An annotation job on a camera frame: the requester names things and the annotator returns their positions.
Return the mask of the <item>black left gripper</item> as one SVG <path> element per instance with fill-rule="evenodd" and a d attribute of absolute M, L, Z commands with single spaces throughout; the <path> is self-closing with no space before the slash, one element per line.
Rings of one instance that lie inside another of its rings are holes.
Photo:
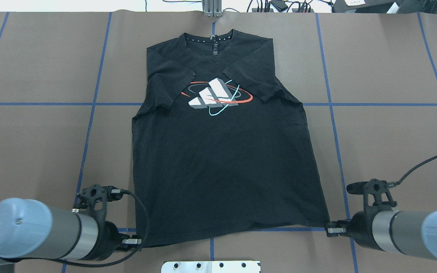
<path fill-rule="evenodd" d="M 143 240 L 120 233 L 114 223 L 105 221 L 102 240 L 97 248 L 97 261 L 103 261 L 114 252 L 128 252 L 130 246 L 139 246 Z"/>

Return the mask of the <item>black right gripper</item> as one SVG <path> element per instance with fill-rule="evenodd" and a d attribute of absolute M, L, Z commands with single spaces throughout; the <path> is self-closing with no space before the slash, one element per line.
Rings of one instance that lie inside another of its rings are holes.
<path fill-rule="evenodd" d="M 355 213 L 350 221 L 328 221 L 325 224 L 327 237 L 350 237 L 361 247 L 375 249 L 371 230 L 371 221 L 364 211 Z"/>

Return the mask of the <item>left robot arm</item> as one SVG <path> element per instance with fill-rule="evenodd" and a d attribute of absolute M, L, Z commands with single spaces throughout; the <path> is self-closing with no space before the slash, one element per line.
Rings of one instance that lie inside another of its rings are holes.
<path fill-rule="evenodd" d="M 30 199 L 0 202 L 0 266 L 24 260 L 47 260 L 81 268 L 123 263 L 140 251 L 149 236 L 120 233 L 106 220 L 107 199 L 85 199 L 72 211 Z"/>

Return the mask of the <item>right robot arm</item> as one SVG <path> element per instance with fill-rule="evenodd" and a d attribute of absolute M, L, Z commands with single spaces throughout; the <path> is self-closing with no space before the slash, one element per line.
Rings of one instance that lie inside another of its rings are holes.
<path fill-rule="evenodd" d="M 350 220 L 326 223 L 325 231 L 364 248 L 437 260 L 437 211 L 361 211 Z"/>

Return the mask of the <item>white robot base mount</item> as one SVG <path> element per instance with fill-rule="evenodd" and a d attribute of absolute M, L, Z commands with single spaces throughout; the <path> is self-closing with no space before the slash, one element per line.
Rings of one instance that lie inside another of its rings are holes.
<path fill-rule="evenodd" d="M 261 273 L 260 261 L 170 261 L 161 267 L 162 273 Z"/>

